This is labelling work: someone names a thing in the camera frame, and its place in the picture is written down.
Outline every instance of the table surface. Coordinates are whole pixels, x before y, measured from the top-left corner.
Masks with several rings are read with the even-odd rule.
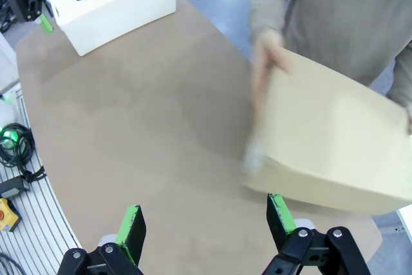
[[[263,271],[276,253],[266,196],[241,185],[248,62],[187,1],[83,57],[57,27],[36,30],[17,61],[43,164],[86,250],[140,204],[145,273]],[[287,203],[321,232],[347,226],[366,259],[381,243],[369,216]]]

